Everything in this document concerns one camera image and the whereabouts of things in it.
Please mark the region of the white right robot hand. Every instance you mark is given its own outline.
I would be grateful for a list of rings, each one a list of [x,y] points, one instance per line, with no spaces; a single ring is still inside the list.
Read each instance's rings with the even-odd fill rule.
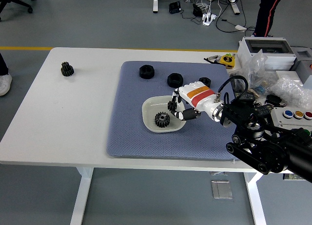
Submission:
[[[176,108],[182,100],[192,107],[178,112]],[[205,112],[213,121],[219,122],[222,109],[223,102],[218,100],[217,94],[201,81],[196,81],[175,89],[172,100],[168,102],[168,110],[182,121],[198,118],[201,112]]]

